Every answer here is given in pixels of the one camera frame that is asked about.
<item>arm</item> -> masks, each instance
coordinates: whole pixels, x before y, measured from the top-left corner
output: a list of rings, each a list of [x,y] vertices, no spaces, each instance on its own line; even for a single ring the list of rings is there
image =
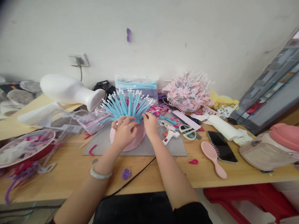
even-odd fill
[[[113,144],[95,164],[94,171],[101,175],[112,172],[114,163],[122,150],[136,137],[137,122],[131,122],[134,117],[120,117],[112,123],[116,130]],[[72,193],[58,210],[54,217],[56,224],[88,223],[99,205],[109,179],[98,180],[91,175]]]
[[[146,134],[154,147],[163,184],[172,209],[180,208],[190,202],[199,202],[195,190],[186,175],[158,135],[158,121],[156,117],[151,113],[146,113],[146,115],[142,115]]]

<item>pink hairbrush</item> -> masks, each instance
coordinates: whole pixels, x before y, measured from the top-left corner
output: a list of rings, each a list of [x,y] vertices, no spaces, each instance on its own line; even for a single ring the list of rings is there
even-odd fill
[[[219,156],[219,150],[216,148],[216,146],[209,142],[202,142],[201,148],[202,148],[203,154],[205,154],[205,156],[208,159],[212,160],[212,162],[214,163],[215,171],[216,171],[217,175],[222,179],[226,179],[227,174],[226,174],[225,170],[217,162],[217,158]]]

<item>yellow stuffed toy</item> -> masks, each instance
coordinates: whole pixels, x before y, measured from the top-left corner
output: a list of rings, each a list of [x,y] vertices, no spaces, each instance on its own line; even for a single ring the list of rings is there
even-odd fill
[[[210,108],[213,107],[215,110],[217,110],[217,108],[218,108],[218,103],[234,103],[234,104],[240,103],[240,101],[233,100],[232,98],[230,98],[228,96],[219,96],[215,91],[211,91],[210,98],[211,98],[211,101],[215,102],[215,104],[208,105],[208,107],[210,107]]]

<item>pink flower headpiece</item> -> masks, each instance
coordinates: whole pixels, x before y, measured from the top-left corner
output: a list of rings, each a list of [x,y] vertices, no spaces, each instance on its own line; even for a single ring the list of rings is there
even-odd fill
[[[211,80],[203,72],[183,72],[162,89],[168,91],[167,100],[182,112],[194,112],[201,106],[213,105],[210,99]]]

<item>pink cap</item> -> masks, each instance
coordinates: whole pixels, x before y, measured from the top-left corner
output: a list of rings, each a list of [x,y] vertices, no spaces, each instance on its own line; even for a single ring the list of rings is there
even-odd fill
[[[270,137],[282,146],[299,152],[299,127],[276,124],[271,128]]]

